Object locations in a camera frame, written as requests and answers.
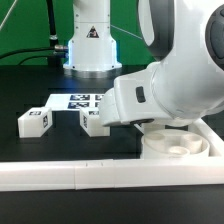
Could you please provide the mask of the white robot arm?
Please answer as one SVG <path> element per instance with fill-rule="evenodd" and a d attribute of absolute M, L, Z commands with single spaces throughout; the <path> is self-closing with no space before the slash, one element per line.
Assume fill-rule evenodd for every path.
<path fill-rule="evenodd" d="M 117 69 L 110 0 L 73 0 L 70 71 Z M 104 126 L 185 126 L 224 110 L 224 0 L 137 0 L 141 34 L 155 61 L 117 77 L 99 105 Z"/>

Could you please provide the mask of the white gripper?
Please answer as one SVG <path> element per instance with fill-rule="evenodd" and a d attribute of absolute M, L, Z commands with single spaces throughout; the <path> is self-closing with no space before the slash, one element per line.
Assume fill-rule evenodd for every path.
<path fill-rule="evenodd" d="M 153 75 L 159 63 L 145 70 L 122 75 L 114 80 L 99 104 L 103 126 L 153 123 L 174 127 L 186 126 L 187 121 L 174 118 L 156 101 L 152 91 Z"/>

